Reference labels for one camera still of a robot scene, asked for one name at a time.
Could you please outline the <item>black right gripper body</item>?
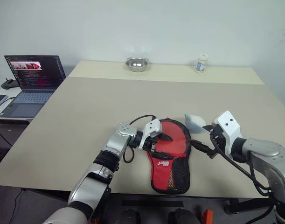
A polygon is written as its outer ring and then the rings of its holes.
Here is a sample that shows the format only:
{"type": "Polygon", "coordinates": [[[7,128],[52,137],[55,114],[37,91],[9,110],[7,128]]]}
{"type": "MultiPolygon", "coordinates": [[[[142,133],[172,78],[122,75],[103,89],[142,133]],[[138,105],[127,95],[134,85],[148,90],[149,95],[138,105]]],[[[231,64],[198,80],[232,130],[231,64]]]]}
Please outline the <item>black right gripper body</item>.
{"type": "Polygon", "coordinates": [[[223,135],[223,130],[219,125],[210,125],[210,136],[212,143],[217,145],[223,153],[225,153],[226,140],[223,135]]]}

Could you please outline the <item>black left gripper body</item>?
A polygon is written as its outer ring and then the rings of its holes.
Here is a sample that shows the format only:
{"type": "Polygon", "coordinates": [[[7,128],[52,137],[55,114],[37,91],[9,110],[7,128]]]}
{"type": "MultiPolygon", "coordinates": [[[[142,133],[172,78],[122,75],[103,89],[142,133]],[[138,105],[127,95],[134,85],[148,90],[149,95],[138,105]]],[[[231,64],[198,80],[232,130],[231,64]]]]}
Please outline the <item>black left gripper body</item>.
{"type": "Polygon", "coordinates": [[[144,131],[144,137],[145,137],[145,142],[144,142],[144,150],[145,151],[152,151],[153,145],[155,145],[158,142],[159,135],[161,134],[161,131],[154,131],[154,132],[149,132],[149,131],[144,131]]]}

